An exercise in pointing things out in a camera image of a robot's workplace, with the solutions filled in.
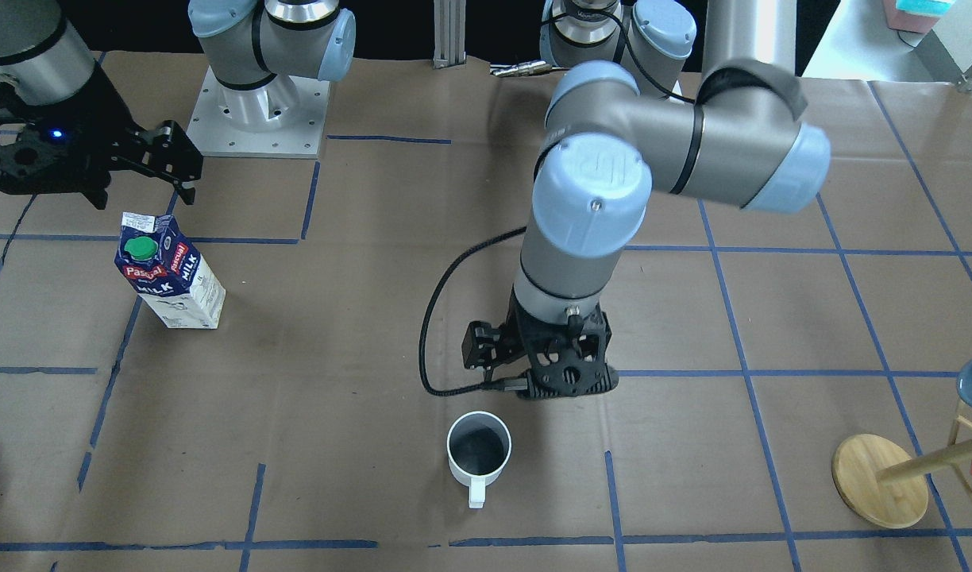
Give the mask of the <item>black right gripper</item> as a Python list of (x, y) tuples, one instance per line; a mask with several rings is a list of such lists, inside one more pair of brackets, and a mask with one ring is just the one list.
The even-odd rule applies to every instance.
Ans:
[(80, 193), (102, 210), (110, 172), (124, 170), (163, 179), (193, 205), (203, 155), (176, 121), (139, 126), (98, 63), (75, 94), (49, 105), (29, 105), (0, 81), (0, 192)]

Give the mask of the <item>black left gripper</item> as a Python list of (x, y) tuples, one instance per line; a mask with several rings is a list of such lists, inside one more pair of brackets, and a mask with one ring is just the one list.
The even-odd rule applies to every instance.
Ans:
[(608, 364), (606, 349), (611, 329), (606, 312), (565, 317), (564, 323), (535, 318), (511, 296), (505, 328), (514, 340), (514, 359), (526, 356), (525, 388), (515, 394), (524, 400), (599, 395), (617, 387), (619, 374)]

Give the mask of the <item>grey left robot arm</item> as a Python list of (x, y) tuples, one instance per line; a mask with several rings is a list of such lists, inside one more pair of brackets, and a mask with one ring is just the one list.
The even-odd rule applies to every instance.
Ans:
[(485, 388), (540, 400), (616, 387), (600, 297), (653, 191), (780, 213), (819, 194), (831, 144), (802, 120), (796, 3), (711, 1), (705, 25), (692, 102), (643, 94), (611, 61), (560, 79), (507, 319), (465, 333), (465, 366), (482, 367)]

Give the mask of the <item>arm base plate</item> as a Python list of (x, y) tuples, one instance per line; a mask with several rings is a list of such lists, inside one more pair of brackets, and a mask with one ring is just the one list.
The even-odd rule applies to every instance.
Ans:
[(237, 91), (207, 70), (186, 133), (207, 157), (315, 160), (330, 94), (330, 81), (289, 75)]

